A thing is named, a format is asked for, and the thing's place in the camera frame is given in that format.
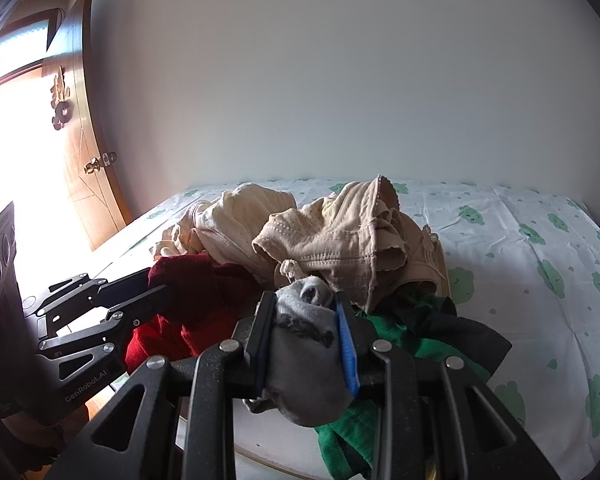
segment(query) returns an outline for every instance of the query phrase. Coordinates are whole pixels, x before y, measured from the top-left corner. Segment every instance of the pile of clothes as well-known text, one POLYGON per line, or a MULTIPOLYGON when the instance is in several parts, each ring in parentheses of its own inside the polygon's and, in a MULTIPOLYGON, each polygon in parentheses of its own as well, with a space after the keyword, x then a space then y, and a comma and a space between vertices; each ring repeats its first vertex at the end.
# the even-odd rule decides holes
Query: pile of clothes
POLYGON ((152 354, 199 355, 276 290, 266 388, 246 403, 315 428, 336 480, 370 472, 378 413, 346 387, 333 292, 346 292, 381 338, 418 357, 461 356, 485 381, 510 349, 457 316, 438 236, 400 212, 382 176, 300 209, 291 193, 242 184, 193 204, 152 252, 149 284, 171 285, 175 299, 134 331, 129 372, 152 354))

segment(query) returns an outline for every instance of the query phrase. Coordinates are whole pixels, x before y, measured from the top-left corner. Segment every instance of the blue gripper pad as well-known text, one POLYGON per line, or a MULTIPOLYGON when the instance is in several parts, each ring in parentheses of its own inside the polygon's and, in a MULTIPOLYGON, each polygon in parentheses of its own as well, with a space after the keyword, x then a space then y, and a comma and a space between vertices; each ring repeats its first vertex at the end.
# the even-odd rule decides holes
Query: blue gripper pad
POLYGON ((356 349, 353 346, 353 338, 349 331, 347 318, 344 309, 339 301, 336 301, 336 313, 338 314, 338 330, 340 332, 340 359, 342 361, 342 371, 344 373, 344 382, 352 397, 358 396, 360 389, 360 379, 358 378, 358 358, 356 349))

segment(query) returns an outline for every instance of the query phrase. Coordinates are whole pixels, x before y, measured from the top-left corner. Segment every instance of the metal screw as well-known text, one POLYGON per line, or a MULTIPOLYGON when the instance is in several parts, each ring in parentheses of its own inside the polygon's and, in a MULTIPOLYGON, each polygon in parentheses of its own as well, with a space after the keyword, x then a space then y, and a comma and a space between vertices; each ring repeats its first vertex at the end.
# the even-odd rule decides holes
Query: metal screw
POLYGON ((240 343, 238 343, 235 339, 225 339, 220 343, 220 349, 227 354, 230 352, 235 352, 239 346, 240 343))
POLYGON ((159 370, 160 368, 162 368, 165 363, 167 362, 167 359, 164 358, 161 355, 154 355, 149 357, 146 360, 146 367, 149 368, 150 370, 159 370))
POLYGON ((450 355, 445 359, 445 365, 452 370, 462 370, 464 368, 464 361, 457 355, 450 355))
POLYGON ((389 343, 386 339, 376 339, 372 348, 376 352, 388 352, 391 350, 391 343, 389 343))

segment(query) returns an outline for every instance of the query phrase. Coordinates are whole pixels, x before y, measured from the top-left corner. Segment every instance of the gray sock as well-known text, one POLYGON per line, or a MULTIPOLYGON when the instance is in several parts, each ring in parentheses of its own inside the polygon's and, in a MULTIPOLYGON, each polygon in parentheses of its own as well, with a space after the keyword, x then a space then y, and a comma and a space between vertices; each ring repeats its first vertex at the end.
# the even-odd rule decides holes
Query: gray sock
POLYGON ((340 361, 333 294, 323 280, 309 276, 280 288, 276 298, 266 386, 247 407, 260 413, 274 404, 293 423, 310 428, 334 422, 352 397, 340 361))

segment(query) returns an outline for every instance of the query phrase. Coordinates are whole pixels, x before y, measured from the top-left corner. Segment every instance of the mattress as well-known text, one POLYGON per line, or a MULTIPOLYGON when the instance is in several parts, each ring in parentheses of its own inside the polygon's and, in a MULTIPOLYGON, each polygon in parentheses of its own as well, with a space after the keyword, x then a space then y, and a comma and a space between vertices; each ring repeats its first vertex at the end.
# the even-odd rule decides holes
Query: mattress
MULTIPOLYGON (((440 236, 458 315, 513 344, 489 386, 561 478, 582 478, 600 458, 600 229, 563 196, 470 183, 392 182, 400 209, 440 236)), ((149 248, 165 226, 196 200, 215 199, 237 184, 192 187, 165 200, 96 251, 91 275, 114 280, 151 265, 149 248)), ((339 191, 344 182, 259 184, 291 192, 302 206, 339 191)), ((236 441, 278 467, 328 478, 315 455, 315 433, 298 431, 314 447, 304 454, 298 448, 280 452, 283 459, 276 458, 275 442, 265 442, 271 434, 266 429, 237 428, 236 441), (250 435, 244 437, 249 442, 238 442, 242 434, 250 435)))

